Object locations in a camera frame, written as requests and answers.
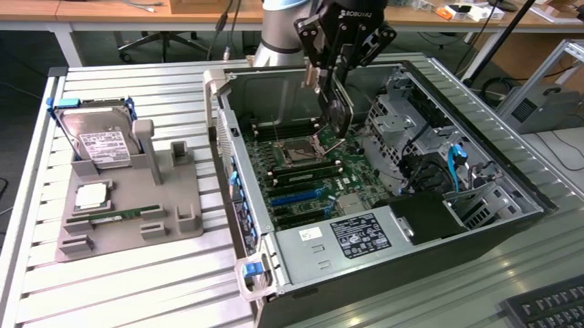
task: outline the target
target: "keyboard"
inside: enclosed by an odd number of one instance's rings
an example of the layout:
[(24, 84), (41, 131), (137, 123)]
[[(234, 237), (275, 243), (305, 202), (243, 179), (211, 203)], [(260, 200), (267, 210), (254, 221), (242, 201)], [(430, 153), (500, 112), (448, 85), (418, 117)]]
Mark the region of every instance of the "keyboard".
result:
[(584, 275), (505, 299), (513, 327), (584, 328)]

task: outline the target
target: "aluminum profile table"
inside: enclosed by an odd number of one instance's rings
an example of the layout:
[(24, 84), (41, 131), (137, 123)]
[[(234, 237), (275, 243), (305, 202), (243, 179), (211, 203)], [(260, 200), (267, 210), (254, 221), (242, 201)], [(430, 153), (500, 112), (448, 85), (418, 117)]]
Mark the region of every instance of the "aluminum profile table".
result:
[[(462, 92), (421, 54), (410, 60), (516, 162), (560, 211), (478, 260), (294, 325), (301, 327), (505, 327), (497, 303), (584, 271), (582, 192), (529, 143)], [(41, 106), (0, 256), (1, 327), (252, 327), (234, 283), (234, 251), (204, 129), (202, 72), (220, 62), (72, 68), (51, 77), (44, 100), (131, 95), (154, 120), (156, 149), (195, 149), (206, 233), (87, 260), (53, 262), (71, 149)], [(230, 67), (247, 66), (231, 61)]]
[(252, 327), (251, 307), (235, 283), (203, 113), (203, 71), (219, 65), (72, 68), (65, 77), (48, 79), (43, 104), (49, 97), (59, 101), (131, 95), (139, 118), (154, 121), (154, 148), (168, 149), (176, 140), (194, 148), (206, 232), (198, 238), (55, 262), (72, 150), (41, 105), (0, 258), (3, 268), (11, 268), (3, 327)]

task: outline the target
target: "blue pcie slot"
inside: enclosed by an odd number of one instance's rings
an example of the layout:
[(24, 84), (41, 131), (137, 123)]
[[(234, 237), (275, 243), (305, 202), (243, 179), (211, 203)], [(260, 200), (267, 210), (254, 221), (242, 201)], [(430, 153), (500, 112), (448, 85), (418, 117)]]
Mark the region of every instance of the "blue pcie slot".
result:
[(271, 200), (270, 204), (272, 206), (282, 206), (291, 203), (298, 203), (305, 200), (314, 200), (321, 197), (323, 188), (315, 189), (313, 191), (307, 191), (305, 193), (299, 193), (297, 195), (291, 195), (287, 197), (276, 198)]

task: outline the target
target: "hard drive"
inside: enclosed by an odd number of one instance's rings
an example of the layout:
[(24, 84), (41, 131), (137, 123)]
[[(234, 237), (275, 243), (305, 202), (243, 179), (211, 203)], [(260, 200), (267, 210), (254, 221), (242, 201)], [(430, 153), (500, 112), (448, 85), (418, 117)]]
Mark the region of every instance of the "hard drive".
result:
[(84, 105), (59, 102), (53, 110), (77, 160), (91, 160), (99, 169), (128, 166), (129, 156), (141, 149), (131, 132), (131, 108), (123, 100)]

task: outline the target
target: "office chair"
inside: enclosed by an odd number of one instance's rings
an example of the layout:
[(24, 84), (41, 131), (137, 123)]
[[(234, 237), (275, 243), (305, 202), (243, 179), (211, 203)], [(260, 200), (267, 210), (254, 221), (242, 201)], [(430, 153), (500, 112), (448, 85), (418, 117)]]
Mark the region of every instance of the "office chair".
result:
[[(166, 63), (166, 49), (171, 46), (171, 41), (179, 42), (179, 43), (184, 44), (186, 46), (190, 46), (192, 49), (196, 49), (199, 51), (204, 51), (204, 53), (207, 53), (208, 48), (206, 46), (182, 38), (180, 36), (178, 36), (179, 33), (182, 33), (182, 32), (162, 31), (162, 32), (158, 32), (155, 34), (148, 35), (148, 32), (143, 31), (141, 32), (143, 37), (140, 39), (137, 39), (136, 41), (133, 41), (132, 43), (129, 43), (124, 46), (117, 46), (119, 58), (125, 63), (129, 63), (131, 56), (128, 53), (125, 53), (125, 51), (141, 46), (143, 44), (147, 44), (147, 43), (158, 41), (158, 40), (163, 41), (163, 63)], [(191, 39), (192, 40), (198, 39), (196, 32), (191, 32)]]

